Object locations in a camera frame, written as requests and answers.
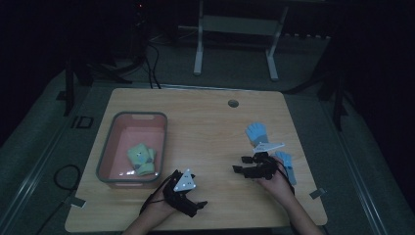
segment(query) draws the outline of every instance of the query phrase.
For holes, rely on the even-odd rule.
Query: plastic tray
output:
[[[110,128],[97,166],[97,177],[112,188],[156,188],[160,184],[167,116],[153,112],[122,112]],[[143,143],[156,151],[155,173],[138,176],[127,151]]]

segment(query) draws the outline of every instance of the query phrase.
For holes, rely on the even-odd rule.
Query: robotic hand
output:
[[[291,191],[295,194],[293,184],[290,182],[287,171],[283,172],[278,167],[278,165],[284,165],[278,162],[274,157],[269,156],[267,152],[256,153],[253,157],[242,157],[242,162],[244,164],[256,163],[256,166],[242,167],[232,165],[235,173],[242,173],[245,178],[265,178],[270,180],[278,171],[283,175],[284,179],[290,185]]]
[[[208,202],[193,203],[187,199],[186,194],[192,189],[196,188],[193,181],[195,175],[191,174],[190,169],[187,169],[184,173],[176,170],[174,171],[162,184],[161,186],[150,195],[146,200],[140,213],[146,209],[146,206],[153,200],[154,195],[162,188],[165,184],[162,193],[164,194],[164,200],[171,205],[173,208],[180,212],[183,212],[190,217],[196,215],[197,211],[202,209]]]

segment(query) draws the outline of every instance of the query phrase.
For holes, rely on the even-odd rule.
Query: forearm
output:
[[[312,221],[308,213],[295,197],[290,197],[281,202],[286,210],[290,222],[299,234],[322,234],[320,229]]]
[[[122,235],[145,235],[150,231],[150,229],[147,229],[144,225],[144,221],[142,221],[140,217],[137,217],[122,233]]]

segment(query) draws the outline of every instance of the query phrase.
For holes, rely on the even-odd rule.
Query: metal stand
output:
[[[277,47],[278,39],[281,36],[281,30],[283,28],[285,18],[287,17],[287,13],[288,7],[284,7],[279,21],[209,16],[204,15],[204,0],[200,0],[198,48],[196,50],[195,68],[193,74],[202,74],[202,63],[204,56],[203,34],[204,30],[206,30],[272,36],[272,44],[268,49],[265,50],[265,56],[271,80],[278,80],[278,73],[274,61],[274,53]]]

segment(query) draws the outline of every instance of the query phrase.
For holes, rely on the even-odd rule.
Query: table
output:
[[[228,105],[239,103],[237,108]],[[95,175],[113,117],[122,111],[163,112],[168,126],[162,178],[176,169],[192,169],[198,187],[188,194],[194,202],[208,201],[190,218],[177,212],[157,230],[222,229],[288,226],[283,209],[259,185],[233,172],[253,149],[245,128],[254,121],[267,127],[270,142],[285,142],[293,157],[298,184],[296,197],[318,225],[327,222],[316,186],[284,97],[279,92],[241,90],[114,90],[76,197],[83,209],[72,207],[69,232],[121,231],[138,215],[154,189],[111,189]]]

